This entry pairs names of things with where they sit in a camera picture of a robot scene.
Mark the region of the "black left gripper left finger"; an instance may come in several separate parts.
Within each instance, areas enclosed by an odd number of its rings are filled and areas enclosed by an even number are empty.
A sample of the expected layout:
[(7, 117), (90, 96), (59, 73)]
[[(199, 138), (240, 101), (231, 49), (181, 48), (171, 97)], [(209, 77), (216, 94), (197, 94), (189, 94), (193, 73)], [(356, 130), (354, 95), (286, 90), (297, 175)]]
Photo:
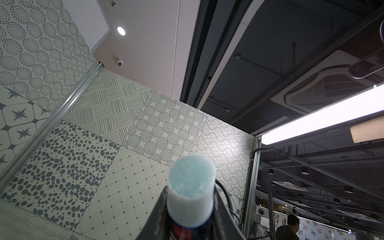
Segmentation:
[(168, 187), (165, 186), (136, 240), (168, 240), (169, 214), (167, 211)]

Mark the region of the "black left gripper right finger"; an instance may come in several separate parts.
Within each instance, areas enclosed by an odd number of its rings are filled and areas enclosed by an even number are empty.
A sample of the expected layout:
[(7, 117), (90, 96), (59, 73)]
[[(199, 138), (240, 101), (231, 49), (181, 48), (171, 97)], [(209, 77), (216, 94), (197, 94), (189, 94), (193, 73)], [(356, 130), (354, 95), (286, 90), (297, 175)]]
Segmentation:
[(212, 214), (212, 240), (245, 240), (235, 224), (217, 189), (214, 189), (214, 209)]

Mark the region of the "white blue glue stick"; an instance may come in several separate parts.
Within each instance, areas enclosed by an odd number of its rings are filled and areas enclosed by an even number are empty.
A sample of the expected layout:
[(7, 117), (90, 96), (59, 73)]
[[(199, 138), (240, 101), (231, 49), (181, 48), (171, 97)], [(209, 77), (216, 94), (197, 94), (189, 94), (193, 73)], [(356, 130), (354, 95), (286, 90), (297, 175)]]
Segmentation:
[(171, 240), (207, 240), (212, 227), (216, 168), (209, 158), (191, 154), (169, 170), (167, 211)]

